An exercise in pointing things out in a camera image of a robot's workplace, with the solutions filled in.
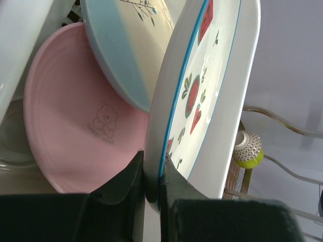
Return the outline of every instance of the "red watermelon print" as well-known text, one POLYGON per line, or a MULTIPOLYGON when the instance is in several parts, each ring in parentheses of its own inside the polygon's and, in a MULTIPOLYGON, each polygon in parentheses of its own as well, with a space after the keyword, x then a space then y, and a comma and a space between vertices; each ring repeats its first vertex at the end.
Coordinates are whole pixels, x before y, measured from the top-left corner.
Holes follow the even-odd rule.
POLYGON ((193 119, 193 123, 192 123, 192 127, 191 127, 191 132, 190 132, 190 135, 192 134, 195 126, 197 125, 197 123, 199 122, 199 120, 201 119, 201 115, 202 115, 202 112, 200 110, 200 105, 198 105, 196 107, 196 111, 195 111, 195 115, 194 115, 194 119, 193 119))
POLYGON ((169 153, 170 152, 171 147, 172 147, 172 144, 173 144, 173 140, 174 140, 174 138, 168 140, 166 153, 169 153))
POLYGON ((193 81, 191 90, 188 94, 186 107, 185 107, 185 118, 188 118, 193 110, 199 86, 200 86, 200 75, 197 75, 193 81))
POLYGON ((198 31, 198 45, 202 41, 202 38, 204 37, 208 27, 210 26, 213 19, 213 0, 209 0, 208 4, 206 6, 202 23, 198 31))

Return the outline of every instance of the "teddy bear print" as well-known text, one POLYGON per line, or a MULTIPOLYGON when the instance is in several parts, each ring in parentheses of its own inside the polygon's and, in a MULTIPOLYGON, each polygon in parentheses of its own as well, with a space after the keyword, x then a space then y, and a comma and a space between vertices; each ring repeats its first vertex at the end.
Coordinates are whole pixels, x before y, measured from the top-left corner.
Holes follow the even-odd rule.
POLYGON ((111 139, 117 126, 117 118, 118 113, 111 106, 103 102, 92 125, 111 139))

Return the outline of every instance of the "branch pattern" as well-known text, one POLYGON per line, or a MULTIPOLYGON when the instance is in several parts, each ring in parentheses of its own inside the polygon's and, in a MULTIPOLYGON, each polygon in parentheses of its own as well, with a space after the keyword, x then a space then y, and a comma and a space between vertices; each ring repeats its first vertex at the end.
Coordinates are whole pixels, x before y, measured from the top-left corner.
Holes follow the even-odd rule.
POLYGON ((149 0, 119 0, 124 3, 131 4, 134 10, 137 12, 138 17, 141 21, 145 18, 150 18, 151 23, 155 26, 155 21, 153 19, 153 14, 157 14, 156 8, 151 6, 149 0))

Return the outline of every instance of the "green and white ball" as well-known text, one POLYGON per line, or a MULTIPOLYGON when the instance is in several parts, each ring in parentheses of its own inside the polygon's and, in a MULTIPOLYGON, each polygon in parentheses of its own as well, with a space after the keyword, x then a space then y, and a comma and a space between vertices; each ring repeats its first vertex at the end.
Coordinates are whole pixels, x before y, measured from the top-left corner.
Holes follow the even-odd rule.
POLYGON ((238 166, 245 169, 255 168, 262 162, 263 155, 262 143, 258 135, 238 131, 233 148, 233 160, 238 166))

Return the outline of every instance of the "white wall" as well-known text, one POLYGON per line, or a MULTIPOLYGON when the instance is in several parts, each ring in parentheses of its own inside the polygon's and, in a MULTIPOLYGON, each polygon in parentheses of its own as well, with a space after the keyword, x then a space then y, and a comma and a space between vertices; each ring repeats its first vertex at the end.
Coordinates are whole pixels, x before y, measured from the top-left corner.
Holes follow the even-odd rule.
MULTIPOLYGON (((292 123, 323 131, 323 1, 262 0, 258 48, 245 103, 267 108, 292 123)), ((302 137, 262 114, 242 121, 258 133, 265 153, 295 172, 323 180, 323 140, 302 137)), ((253 171, 250 194, 317 212, 318 186, 289 177, 270 161, 253 171)), ((322 237, 323 227, 301 220, 322 237)))

